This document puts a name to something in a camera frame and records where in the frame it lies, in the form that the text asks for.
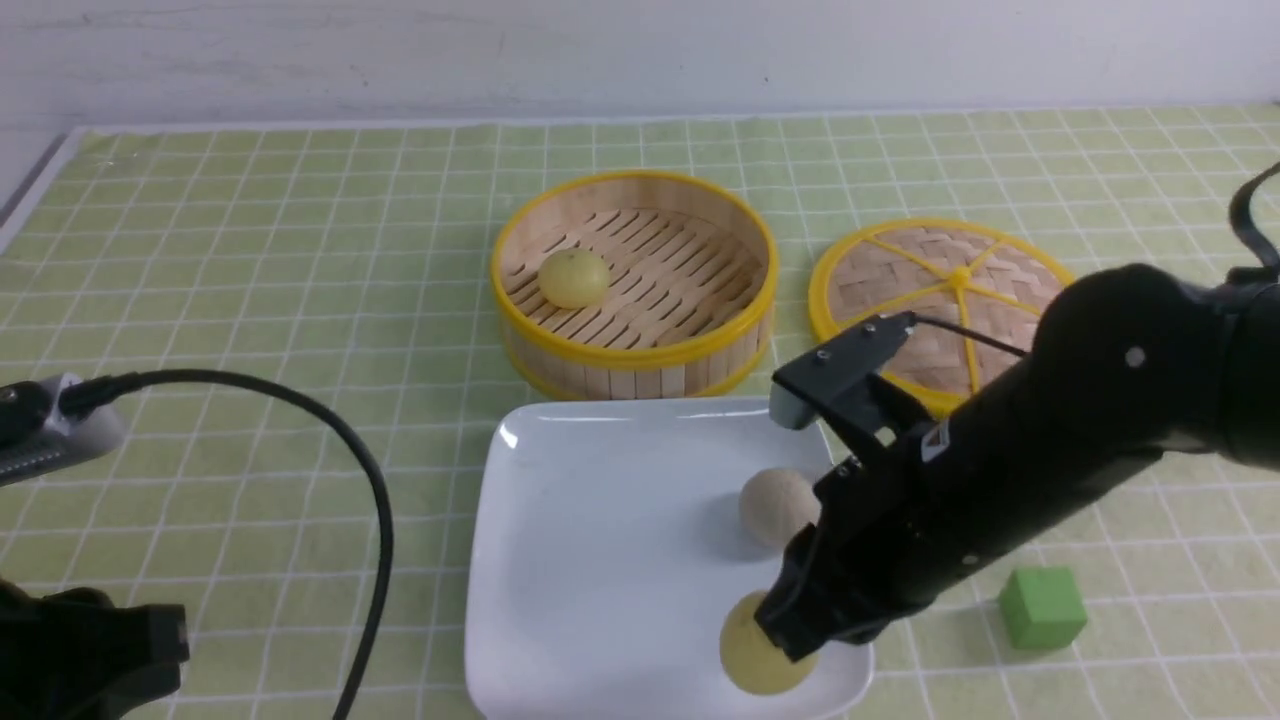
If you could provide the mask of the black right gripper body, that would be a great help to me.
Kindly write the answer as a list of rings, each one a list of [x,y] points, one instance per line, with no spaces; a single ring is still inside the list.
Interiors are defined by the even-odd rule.
[[[997,436],[986,416],[964,407],[932,421],[882,380],[774,393],[796,418],[828,421],[850,450],[818,482],[819,520],[788,543],[755,612],[788,659],[865,644],[1000,557]]]

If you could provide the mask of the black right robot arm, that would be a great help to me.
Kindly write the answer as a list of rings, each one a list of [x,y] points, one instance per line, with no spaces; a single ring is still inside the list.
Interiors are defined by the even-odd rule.
[[[773,420],[823,420],[851,456],[818,480],[820,518],[788,542],[760,629],[794,661],[865,644],[1169,452],[1276,470],[1277,301],[1277,272],[1261,266],[1215,287],[1146,264],[1097,272],[941,419],[881,373],[914,313],[785,364]]]

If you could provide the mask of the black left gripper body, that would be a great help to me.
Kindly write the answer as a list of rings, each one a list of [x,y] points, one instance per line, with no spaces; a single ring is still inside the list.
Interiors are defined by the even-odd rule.
[[[45,597],[1,587],[1,716],[122,719],[180,688],[186,610],[118,607],[93,588]]]

